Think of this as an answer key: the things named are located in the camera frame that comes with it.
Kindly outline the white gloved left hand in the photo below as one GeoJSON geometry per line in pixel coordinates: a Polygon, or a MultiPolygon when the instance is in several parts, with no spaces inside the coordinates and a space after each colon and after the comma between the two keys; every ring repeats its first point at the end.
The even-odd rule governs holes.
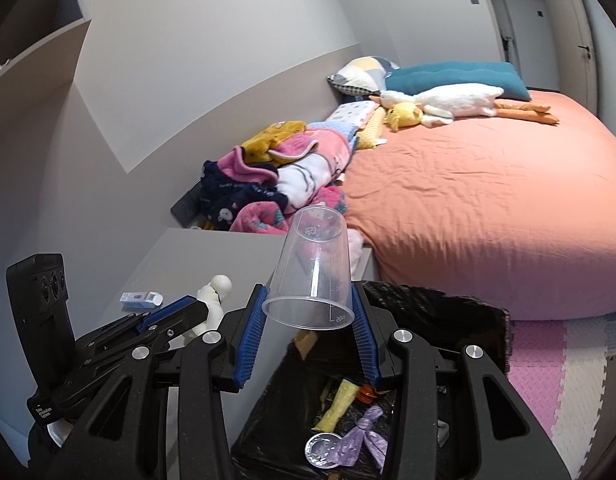
{"type": "Polygon", "coordinates": [[[73,424],[70,424],[65,419],[59,419],[48,424],[46,429],[53,442],[61,448],[70,436],[73,424]]]}

